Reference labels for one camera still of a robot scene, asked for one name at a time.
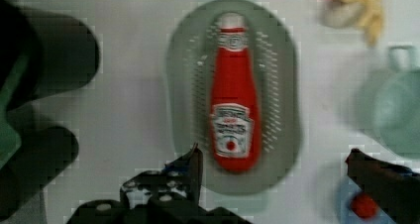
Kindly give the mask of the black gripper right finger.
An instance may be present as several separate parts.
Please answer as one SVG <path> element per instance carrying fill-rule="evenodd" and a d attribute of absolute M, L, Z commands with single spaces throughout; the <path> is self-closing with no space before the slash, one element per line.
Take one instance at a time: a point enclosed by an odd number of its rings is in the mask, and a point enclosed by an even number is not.
<path fill-rule="evenodd" d="M 351 149 L 347 176 L 396 223 L 419 224 L 420 175 L 411 168 Z"/>

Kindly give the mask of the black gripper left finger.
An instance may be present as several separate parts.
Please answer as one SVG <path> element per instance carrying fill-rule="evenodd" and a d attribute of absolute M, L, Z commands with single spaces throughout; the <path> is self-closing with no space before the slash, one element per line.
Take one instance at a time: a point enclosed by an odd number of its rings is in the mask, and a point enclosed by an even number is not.
<path fill-rule="evenodd" d="M 197 145 L 161 170 L 124 182 L 120 199 L 80 205 L 66 224 L 252 224 L 236 213 L 199 206 L 203 154 Z"/>

